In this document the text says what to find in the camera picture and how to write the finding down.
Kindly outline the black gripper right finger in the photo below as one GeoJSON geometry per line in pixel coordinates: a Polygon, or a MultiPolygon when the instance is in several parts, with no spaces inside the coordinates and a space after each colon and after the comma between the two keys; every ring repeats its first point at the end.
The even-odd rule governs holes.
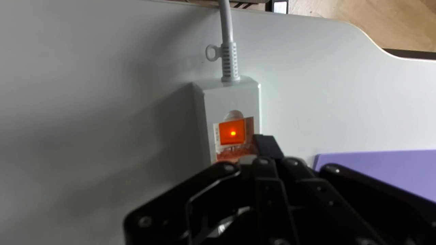
{"type": "Polygon", "coordinates": [[[436,204],[342,165],[310,169],[272,136],[252,137],[272,162],[263,197],[295,245],[436,245],[436,204]]]}

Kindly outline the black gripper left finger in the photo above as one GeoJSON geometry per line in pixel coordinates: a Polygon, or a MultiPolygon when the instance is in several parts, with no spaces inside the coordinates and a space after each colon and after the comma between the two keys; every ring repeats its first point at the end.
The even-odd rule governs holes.
{"type": "Polygon", "coordinates": [[[216,163],[124,219],[126,245],[300,245],[277,163],[216,163]]]}

